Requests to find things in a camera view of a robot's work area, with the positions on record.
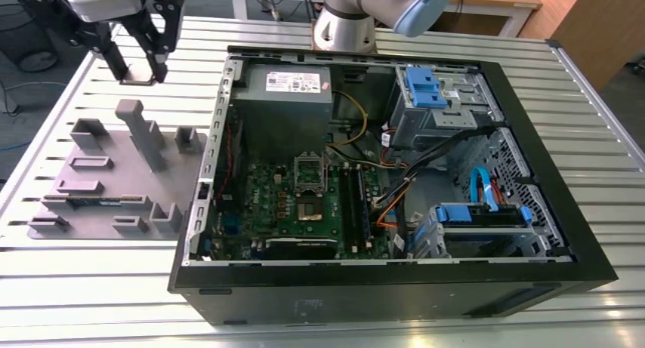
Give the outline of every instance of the label sticker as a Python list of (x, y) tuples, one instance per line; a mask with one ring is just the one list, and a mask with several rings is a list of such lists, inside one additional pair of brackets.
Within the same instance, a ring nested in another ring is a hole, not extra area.
[(443, 94), (443, 97), (453, 97), (455, 99), (459, 98), (459, 93), (454, 90), (445, 90), (442, 94)]
[(390, 138), (391, 138), (391, 137), (390, 137), (390, 134), (387, 134), (387, 133), (382, 133), (382, 134), (381, 134), (381, 144), (383, 144), (383, 146), (385, 146), (386, 148), (389, 148), (389, 147), (390, 147)]
[(321, 75), (270, 72), (266, 74), (266, 90), (283, 93), (321, 93)]
[(397, 245), (397, 247), (399, 248), (399, 250), (403, 251), (405, 241), (401, 238), (399, 234), (397, 234), (397, 236), (394, 236), (394, 245)]

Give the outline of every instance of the yellow cable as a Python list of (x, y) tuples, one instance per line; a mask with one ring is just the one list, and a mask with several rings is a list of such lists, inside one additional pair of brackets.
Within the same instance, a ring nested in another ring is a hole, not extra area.
[(347, 95), (347, 93), (345, 93), (341, 90), (333, 90), (333, 92), (334, 93), (339, 93), (341, 95), (343, 95), (354, 103), (355, 107), (359, 108), (361, 114), (363, 115), (363, 127), (361, 128), (361, 131), (355, 135), (355, 137), (353, 137), (351, 139), (345, 140), (343, 142), (327, 143), (327, 146), (345, 146), (349, 143), (353, 143), (355, 140), (358, 140), (363, 136), (365, 132), (367, 131), (367, 112), (365, 111), (365, 108), (361, 105), (361, 103), (358, 101), (355, 101), (355, 99), (353, 97), (350, 97)]

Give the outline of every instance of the power supply label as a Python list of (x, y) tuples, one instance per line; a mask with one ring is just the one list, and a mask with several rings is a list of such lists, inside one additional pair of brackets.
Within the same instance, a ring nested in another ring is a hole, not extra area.
[(321, 75), (270, 72), (266, 74), (266, 90), (283, 93), (321, 93)]

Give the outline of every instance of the motherboard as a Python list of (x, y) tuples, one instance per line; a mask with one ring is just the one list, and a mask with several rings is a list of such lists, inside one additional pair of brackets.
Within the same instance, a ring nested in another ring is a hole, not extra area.
[(243, 211), (220, 212), (214, 226), (216, 260), (389, 256), (369, 215), (382, 192), (374, 167), (329, 165), (311, 155), (291, 164), (254, 163), (246, 176)]

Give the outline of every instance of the ram slot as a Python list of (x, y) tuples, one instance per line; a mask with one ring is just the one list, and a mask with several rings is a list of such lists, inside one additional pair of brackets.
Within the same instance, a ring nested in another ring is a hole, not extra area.
[(359, 190), (359, 199), (355, 200), (355, 202), (359, 204), (359, 207), (355, 209), (357, 214), (359, 215), (357, 217), (357, 225), (361, 226), (362, 228), (362, 237), (363, 239), (361, 240), (361, 246), (370, 248), (371, 243), (370, 241), (370, 236), (371, 236), (371, 230), (370, 230), (370, 210), (367, 208), (367, 194), (366, 194), (366, 189), (365, 189), (365, 181), (363, 181), (363, 172), (358, 168), (355, 171), (355, 183), (357, 183), (357, 189)]
[(359, 251), (359, 235), (355, 229), (355, 209), (354, 209), (354, 185), (351, 183), (351, 172), (343, 170), (339, 176), (339, 197), (341, 209), (343, 212), (343, 241), (345, 251), (347, 254), (355, 254)]

